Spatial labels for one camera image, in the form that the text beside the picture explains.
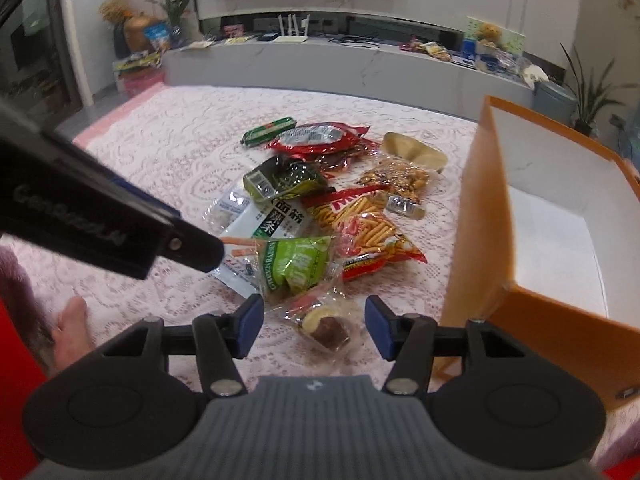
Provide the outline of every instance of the red snack bag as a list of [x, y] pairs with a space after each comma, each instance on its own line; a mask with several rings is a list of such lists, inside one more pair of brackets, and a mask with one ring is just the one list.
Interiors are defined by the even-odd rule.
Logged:
[[368, 131], [368, 126], [344, 123], [303, 124], [282, 132], [266, 147], [290, 155], [343, 152], [356, 146]]
[[353, 159], [376, 155], [379, 150], [379, 142], [361, 137], [355, 146], [343, 152], [299, 153], [291, 156], [305, 162], [313, 162], [326, 178], [333, 178], [335, 173], [348, 170]]
[[338, 253], [345, 258], [343, 280], [381, 269], [387, 262], [427, 259], [382, 213], [383, 186], [345, 189], [309, 197], [303, 205], [324, 228], [338, 235]]

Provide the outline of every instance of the green snack bag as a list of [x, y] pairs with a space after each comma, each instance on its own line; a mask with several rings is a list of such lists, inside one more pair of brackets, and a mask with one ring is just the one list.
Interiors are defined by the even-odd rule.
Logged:
[[292, 117], [283, 117], [273, 123], [263, 124], [253, 130], [249, 130], [240, 139], [240, 144], [247, 147], [258, 146], [268, 140], [273, 140], [282, 132], [292, 129], [296, 126], [296, 121]]
[[327, 179], [315, 165], [286, 155], [276, 155], [244, 176], [244, 188], [255, 202], [290, 200], [327, 190]]
[[272, 298], [294, 296], [317, 285], [330, 260], [330, 236], [269, 240], [260, 250], [265, 292]]

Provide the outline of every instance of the glass door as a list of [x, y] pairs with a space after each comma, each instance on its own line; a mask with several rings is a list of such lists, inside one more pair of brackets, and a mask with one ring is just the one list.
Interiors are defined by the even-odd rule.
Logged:
[[81, 108], [59, 0], [23, 0], [0, 27], [0, 94], [52, 127]]

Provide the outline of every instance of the cable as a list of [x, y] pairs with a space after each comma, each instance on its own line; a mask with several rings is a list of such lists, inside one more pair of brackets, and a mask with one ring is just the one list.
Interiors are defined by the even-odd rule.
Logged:
[[363, 48], [380, 48], [375, 43], [379, 41], [375, 36], [353, 36], [351, 34], [345, 34], [340, 38], [329, 38], [329, 43], [339, 43], [344, 46], [360, 46]]

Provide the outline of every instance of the blue gripper pad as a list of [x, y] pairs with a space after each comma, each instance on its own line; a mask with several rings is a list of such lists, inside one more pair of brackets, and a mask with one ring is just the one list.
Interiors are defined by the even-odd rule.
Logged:
[[364, 304], [364, 324], [380, 356], [387, 361], [393, 361], [396, 358], [396, 348], [391, 337], [389, 320], [378, 310], [375, 300], [371, 297], [367, 298]]
[[254, 345], [255, 339], [264, 322], [264, 300], [260, 294], [250, 295], [240, 308], [247, 310], [242, 313], [238, 331], [238, 355], [236, 359], [244, 359]]

